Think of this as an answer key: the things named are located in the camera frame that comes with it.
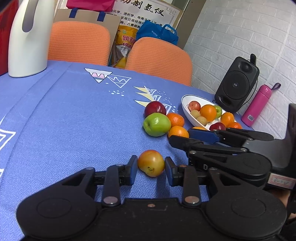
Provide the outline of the large orange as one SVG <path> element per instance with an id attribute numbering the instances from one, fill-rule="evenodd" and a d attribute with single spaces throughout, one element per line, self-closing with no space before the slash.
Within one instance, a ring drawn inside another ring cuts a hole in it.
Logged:
<path id="1" fill-rule="evenodd" d="M 206 104 L 201 107 L 200 114 L 204 117 L 208 122 L 212 122 L 215 120 L 217 111 L 213 105 Z"/>
<path id="2" fill-rule="evenodd" d="M 231 123 L 235 122 L 234 115 L 230 112 L 225 112 L 220 117 L 220 122 L 227 128 Z"/>

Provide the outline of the red-orange tangerine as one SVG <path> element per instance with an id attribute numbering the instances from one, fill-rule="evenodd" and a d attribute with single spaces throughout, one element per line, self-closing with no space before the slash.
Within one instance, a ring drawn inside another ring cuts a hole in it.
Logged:
<path id="1" fill-rule="evenodd" d="M 242 129 L 242 126 L 238 122 L 232 122 L 227 125 L 227 128 L 236 128 L 236 129 Z"/>

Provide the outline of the dark red plum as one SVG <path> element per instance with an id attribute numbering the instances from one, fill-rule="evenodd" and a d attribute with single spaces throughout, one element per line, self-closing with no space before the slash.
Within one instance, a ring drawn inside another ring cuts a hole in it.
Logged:
<path id="1" fill-rule="evenodd" d="M 152 113 L 162 113 L 162 114 L 166 115 L 167 111 L 161 102 L 152 101 L 145 107 L 144 116 L 148 117 Z"/>
<path id="2" fill-rule="evenodd" d="M 222 131 L 225 131 L 226 130 L 226 126 L 221 123 L 221 122 L 217 122 L 217 123 L 214 123 L 210 126 L 209 128 L 210 131 L 214 131 L 214 130 L 222 130 Z"/>

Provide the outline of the dark red plum back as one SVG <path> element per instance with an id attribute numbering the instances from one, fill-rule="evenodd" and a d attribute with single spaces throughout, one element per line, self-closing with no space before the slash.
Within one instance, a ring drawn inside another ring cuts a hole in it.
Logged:
<path id="1" fill-rule="evenodd" d="M 152 113 L 162 113 L 162 114 L 166 115 L 167 111 L 161 102 L 152 101 L 145 107 L 144 116 L 148 117 Z"/>

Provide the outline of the large green mango apple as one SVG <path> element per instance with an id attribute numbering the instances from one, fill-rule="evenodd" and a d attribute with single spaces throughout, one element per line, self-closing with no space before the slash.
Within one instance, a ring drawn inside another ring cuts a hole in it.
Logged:
<path id="1" fill-rule="evenodd" d="M 160 137 L 171 129 L 171 122 L 162 113 L 152 113 L 144 119 L 143 128 L 149 136 Z"/>

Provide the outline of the magenta tote bag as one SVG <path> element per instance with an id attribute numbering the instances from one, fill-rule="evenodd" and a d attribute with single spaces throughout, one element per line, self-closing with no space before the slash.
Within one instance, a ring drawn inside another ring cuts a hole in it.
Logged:
<path id="1" fill-rule="evenodd" d="M 67 0 L 68 9 L 84 9 L 89 11 L 106 11 L 113 9 L 115 0 Z"/>

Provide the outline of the large orange front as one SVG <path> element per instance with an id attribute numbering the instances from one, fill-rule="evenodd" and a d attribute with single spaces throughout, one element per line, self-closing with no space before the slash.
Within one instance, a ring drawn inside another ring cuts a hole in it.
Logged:
<path id="1" fill-rule="evenodd" d="M 225 112 L 220 117 L 220 122 L 227 128 L 231 123 L 235 122 L 234 115 L 230 112 Z"/>

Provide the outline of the right orange chair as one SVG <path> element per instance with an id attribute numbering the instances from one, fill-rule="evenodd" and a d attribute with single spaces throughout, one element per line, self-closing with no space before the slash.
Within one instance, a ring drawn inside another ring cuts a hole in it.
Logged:
<path id="1" fill-rule="evenodd" d="M 125 69 L 187 86 L 192 84 L 193 65 L 189 54 L 156 38 L 137 40 L 128 54 Z"/>

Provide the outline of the small orange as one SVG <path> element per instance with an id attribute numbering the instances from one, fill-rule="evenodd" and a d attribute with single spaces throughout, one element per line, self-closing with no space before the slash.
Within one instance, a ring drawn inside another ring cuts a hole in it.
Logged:
<path id="1" fill-rule="evenodd" d="M 189 138 L 189 133 L 182 126 L 173 126 L 168 131 L 168 137 L 171 137 L 171 136 L 179 136 L 179 137 Z"/>
<path id="2" fill-rule="evenodd" d="M 196 130 L 206 130 L 206 128 L 202 127 L 202 126 L 195 126 L 195 127 L 192 127 L 192 129 L 196 129 Z"/>

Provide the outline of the orange chair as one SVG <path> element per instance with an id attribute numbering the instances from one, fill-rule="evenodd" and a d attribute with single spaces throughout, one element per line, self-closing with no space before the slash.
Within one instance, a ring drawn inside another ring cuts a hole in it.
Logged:
<path id="1" fill-rule="evenodd" d="M 101 25 L 76 21 L 55 22 L 48 59 L 106 66 L 110 45 L 110 33 Z"/>
<path id="2" fill-rule="evenodd" d="M 189 54 L 156 38 L 137 40 L 128 54 L 125 69 L 187 86 L 192 84 L 193 65 Z"/>

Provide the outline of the blue plastic bag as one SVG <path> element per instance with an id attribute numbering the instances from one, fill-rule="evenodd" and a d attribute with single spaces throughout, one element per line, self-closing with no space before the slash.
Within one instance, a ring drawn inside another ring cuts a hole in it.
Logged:
<path id="1" fill-rule="evenodd" d="M 152 23 L 148 20 L 146 20 L 139 28 L 135 40 L 137 41 L 144 37 L 160 39 L 174 45 L 177 45 L 179 40 L 177 31 L 169 24 L 162 26 L 160 24 Z"/>

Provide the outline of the dark red plum front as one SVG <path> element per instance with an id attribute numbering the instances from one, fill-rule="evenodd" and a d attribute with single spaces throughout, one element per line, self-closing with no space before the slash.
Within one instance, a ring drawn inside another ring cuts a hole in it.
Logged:
<path id="1" fill-rule="evenodd" d="M 214 130 L 222 130 L 222 131 L 225 131 L 226 130 L 226 126 L 221 123 L 221 122 L 217 122 L 217 123 L 214 123 L 210 126 L 209 128 L 210 131 L 214 131 Z"/>

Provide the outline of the pink-red plum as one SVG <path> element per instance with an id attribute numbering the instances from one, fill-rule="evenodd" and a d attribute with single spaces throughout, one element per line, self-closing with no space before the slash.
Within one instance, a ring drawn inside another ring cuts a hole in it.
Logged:
<path id="1" fill-rule="evenodd" d="M 189 109 L 189 111 L 193 111 L 193 110 L 200 111 L 200 109 L 201 109 L 201 105 L 200 105 L 199 102 L 197 102 L 197 101 L 191 101 L 191 102 L 188 104 L 188 109 Z"/>

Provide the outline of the brown longan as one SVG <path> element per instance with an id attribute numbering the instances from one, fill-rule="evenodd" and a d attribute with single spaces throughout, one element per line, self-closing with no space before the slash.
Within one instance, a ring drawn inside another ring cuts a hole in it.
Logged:
<path id="1" fill-rule="evenodd" d="M 191 112 L 190 112 L 190 114 L 195 118 L 195 119 L 197 119 L 198 117 L 200 117 L 201 116 L 201 114 L 200 114 L 200 112 L 198 111 L 198 110 L 192 110 Z"/>
<path id="2" fill-rule="evenodd" d="M 208 123 L 207 119 L 203 116 L 197 117 L 196 120 L 203 126 L 206 126 Z"/>

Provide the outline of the small green apple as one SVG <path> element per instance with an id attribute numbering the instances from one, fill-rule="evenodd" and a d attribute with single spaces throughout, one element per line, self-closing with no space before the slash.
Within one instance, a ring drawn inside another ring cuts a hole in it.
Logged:
<path id="1" fill-rule="evenodd" d="M 216 117 L 215 119 L 218 119 L 220 116 L 222 116 L 222 108 L 218 105 L 214 106 L 215 110 L 216 110 Z"/>

